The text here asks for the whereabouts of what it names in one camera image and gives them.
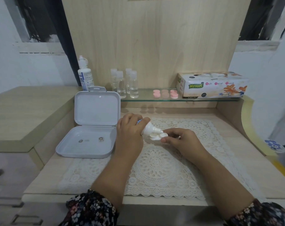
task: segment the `glass shelf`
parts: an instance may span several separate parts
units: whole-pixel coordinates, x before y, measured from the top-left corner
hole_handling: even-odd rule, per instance
[[[163,98],[162,93],[160,93],[159,98],[153,96],[154,89],[139,89],[138,98],[130,98],[130,95],[127,94],[126,98],[122,98],[122,102],[188,102],[188,101],[202,101],[202,102],[229,102],[229,101],[238,101],[239,98],[233,97],[223,97],[223,98]]]

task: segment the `window sill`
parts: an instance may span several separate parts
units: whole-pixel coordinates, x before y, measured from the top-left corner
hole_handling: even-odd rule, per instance
[[[275,51],[278,48],[279,44],[279,41],[271,40],[238,41],[235,47],[235,52]]]
[[[15,42],[13,44],[19,53],[52,53],[65,54],[61,43],[31,43],[31,42]]]

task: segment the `person's right hand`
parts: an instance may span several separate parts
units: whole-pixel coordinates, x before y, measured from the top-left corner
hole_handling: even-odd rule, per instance
[[[177,148],[180,153],[189,161],[196,164],[206,158],[209,153],[203,147],[196,134],[190,129],[170,128],[163,132],[167,133],[168,137],[161,139],[162,143],[169,143]]]

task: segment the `case lid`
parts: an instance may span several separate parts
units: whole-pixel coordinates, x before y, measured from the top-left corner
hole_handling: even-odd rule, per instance
[[[79,125],[116,125],[120,118],[120,96],[105,87],[93,86],[74,98],[74,120]]]

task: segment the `white lace placemat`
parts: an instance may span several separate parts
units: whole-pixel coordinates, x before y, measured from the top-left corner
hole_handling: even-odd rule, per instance
[[[160,129],[173,127],[193,130],[203,146],[233,174],[243,186],[260,201],[265,201],[257,184],[236,159],[233,152],[209,120],[152,118]],[[84,193],[106,166],[104,159],[74,159],[58,184],[58,192]],[[192,163],[168,144],[144,137],[144,147],[134,163],[125,189],[125,195],[143,195],[177,198],[209,198],[204,179]]]

